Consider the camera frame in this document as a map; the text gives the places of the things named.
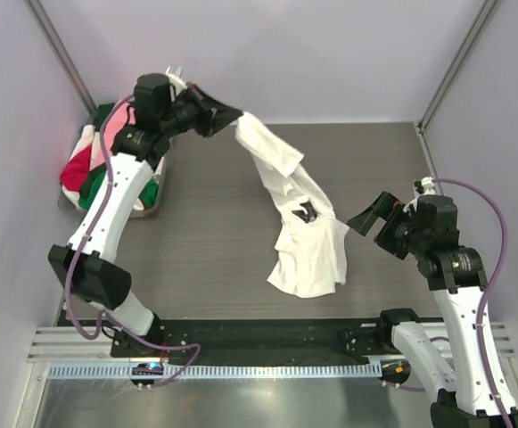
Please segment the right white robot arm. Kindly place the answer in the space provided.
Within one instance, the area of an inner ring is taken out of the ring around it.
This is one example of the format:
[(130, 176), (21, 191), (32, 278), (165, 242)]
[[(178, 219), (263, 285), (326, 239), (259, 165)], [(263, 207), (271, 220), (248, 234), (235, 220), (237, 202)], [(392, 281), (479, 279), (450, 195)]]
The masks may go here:
[(412, 254), (440, 308), (453, 362), (442, 357), (411, 309), (384, 310), (377, 346), (399, 351), (431, 402), (435, 427), (518, 427), (518, 406), (498, 359), (482, 300), (489, 283), (482, 258), (459, 242), (457, 207), (447, 196), (423, 193), (404, 204), (383, 192), (348, 226), (366, 235), (384, 219), (375, 243), (404, 259)]

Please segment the clear plastic bin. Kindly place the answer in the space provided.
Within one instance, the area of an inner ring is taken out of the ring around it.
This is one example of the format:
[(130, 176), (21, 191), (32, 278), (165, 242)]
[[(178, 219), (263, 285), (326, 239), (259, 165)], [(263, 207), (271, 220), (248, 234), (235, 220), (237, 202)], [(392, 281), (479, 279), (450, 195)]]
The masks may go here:
[[(105, 162), (99, 160), (101, 154), (99, 133), (93, 125), (85, 125), (60, 174), (62, 200), (69, 208), (86, 211), (92, 205), (106, 174)], [(137, 197), (131, 217), (143, 217), (157, 209), (166, 167), (166, 160), (162, 159)]]

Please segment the white t shirt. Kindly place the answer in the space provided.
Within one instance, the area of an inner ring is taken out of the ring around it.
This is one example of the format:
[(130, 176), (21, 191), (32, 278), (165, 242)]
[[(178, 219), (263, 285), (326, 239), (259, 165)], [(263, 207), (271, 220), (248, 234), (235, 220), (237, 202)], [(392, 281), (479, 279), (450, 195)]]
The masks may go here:
[(248, 112), (237, 120), (235, 139), (250, 153), (280, 214), (277, 262), (267, 281), (302, 299), (335, 293), (346, 283), (349, 228), (337, 219), (333, 204), (302, 166), (304, 154)]

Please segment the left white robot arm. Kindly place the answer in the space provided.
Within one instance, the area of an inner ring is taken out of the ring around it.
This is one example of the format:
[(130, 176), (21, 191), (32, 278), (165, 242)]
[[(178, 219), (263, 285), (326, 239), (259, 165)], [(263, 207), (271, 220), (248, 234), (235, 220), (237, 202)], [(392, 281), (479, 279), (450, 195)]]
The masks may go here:
[(151, 356), (163, 343), (160, 319), (132, 292), (131, 275), (115, 264), (121, 235), (172, 139), (189, 131), (210, 138), (243, 113), (168, 73), (138, 78), (132, 94), (113, 110), (123, 105), (134, 115), (111, 146), (100, 144), (106, 170), (98, 193), (68, 242), (51, 247), (48, 261), (63, 284), (70, 321), (84, 338), (94, 340), (99, 333), (88, 333), (79, 323), (74, 297), (96, 308), (99, 321), (109, 320), (140, 353)]

